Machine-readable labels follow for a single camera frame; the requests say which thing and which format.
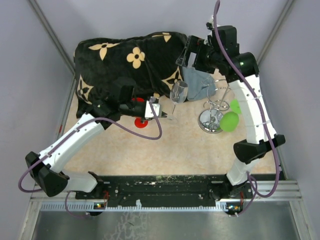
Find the red wine glass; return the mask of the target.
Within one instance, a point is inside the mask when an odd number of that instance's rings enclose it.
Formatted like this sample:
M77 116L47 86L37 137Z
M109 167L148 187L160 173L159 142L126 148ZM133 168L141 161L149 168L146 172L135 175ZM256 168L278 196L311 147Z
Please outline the red wine glass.
M136 97L136 98L133 98L132 100L136 102L142 102L142 103L144 102L144 99L141 97ZM149 123L148 120L142 119L141 117L136 117L134 121L134 125L139 129L145 128L148 125L148 123Z

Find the clear wine glass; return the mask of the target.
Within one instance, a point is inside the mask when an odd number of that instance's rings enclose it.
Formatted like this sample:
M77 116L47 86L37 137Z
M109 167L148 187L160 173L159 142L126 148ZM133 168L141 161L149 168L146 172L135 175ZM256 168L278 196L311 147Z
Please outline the clear wine glass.
M172 123L176 120L174 117L176 106L186 101L188 96L188 89L188 84L182 80L179 80L173 85L170 91L169 98L173 103L173 109L171 114L167 118Z

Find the green wine glass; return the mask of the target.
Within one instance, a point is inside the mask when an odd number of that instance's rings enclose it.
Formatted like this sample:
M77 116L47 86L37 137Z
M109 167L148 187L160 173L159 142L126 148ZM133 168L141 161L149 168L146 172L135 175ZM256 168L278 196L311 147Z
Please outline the green wine glass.
M239 115L242 113L237 99L233 99L229 106L231 111L223 115L219 124L224 132L233 132L237 128L240 121Z

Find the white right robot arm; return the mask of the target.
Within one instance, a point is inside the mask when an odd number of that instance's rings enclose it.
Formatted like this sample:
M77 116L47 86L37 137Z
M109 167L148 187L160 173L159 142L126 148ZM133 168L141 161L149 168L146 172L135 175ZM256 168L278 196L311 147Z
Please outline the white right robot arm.
M233 145L236 158L223 182L224 194L235 198L246 182L253 185L253 176L250 174L253 166L268 152L272 152L276 170L274 185L270 193L257 193L260 197L271 197L277 189L281 171L276 148L283 145L286 138L278 134L271 123L261 92L257 60L251 52L240 52L237 29L225 25L212 27L211 32L206 39L190 35L176 64L187 66L190 55L194 53L192 66L210 74L219 70L239 103L246 138Z

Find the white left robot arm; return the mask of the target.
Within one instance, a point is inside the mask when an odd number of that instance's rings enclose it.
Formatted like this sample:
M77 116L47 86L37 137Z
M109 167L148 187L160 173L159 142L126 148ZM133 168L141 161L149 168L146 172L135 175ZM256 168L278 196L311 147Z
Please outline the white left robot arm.
M143 121L166 118L159 101L150 96L138 101L134 91L136 82L132 78L120 77L109 87L108 96L97 100L85 111L78 122L61 138L40 153L31 151L25 157L27 173L48 197L62 192L83 192L97 199L103 195L104 181L94 172L77 173L63 171L69 160L91 139L111 125L135 134L120 125L122 116Z

